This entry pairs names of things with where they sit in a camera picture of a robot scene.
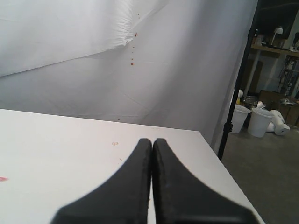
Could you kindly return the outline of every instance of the gray floor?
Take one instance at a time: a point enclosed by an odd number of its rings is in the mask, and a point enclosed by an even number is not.
[[[222,162],[267,224],[299,224],[299,131],[230,134]]]

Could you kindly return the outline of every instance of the red stain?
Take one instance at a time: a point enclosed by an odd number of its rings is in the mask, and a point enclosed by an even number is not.
[[[0,176],[0,182],[1,182],[1,181],[7,181],[7,180],[8,180],[8,178],[5,178],[5,177]]]

